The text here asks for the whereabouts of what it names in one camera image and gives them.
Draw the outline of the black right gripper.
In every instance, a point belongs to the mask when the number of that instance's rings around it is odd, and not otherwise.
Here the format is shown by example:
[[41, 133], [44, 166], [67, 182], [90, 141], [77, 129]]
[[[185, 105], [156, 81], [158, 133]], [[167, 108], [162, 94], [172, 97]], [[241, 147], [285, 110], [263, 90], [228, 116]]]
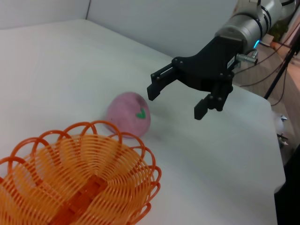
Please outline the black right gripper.
[[233, 69], [231, 60], [243, 50], [243, 42], [225, 37], [214, 37], [199, 53], [190, 57], [175, 57], [172, 63], [151, 74], [151, 85], [147, 87], [148, 99], [153, 101], [167, 85], [178, 80], [186, 86], [210, 91], [194, 107], [194, 118], [201, 120], [208, 110], [223, 110], [228, 95], [233, 91], [232, 81], [225, 76]]

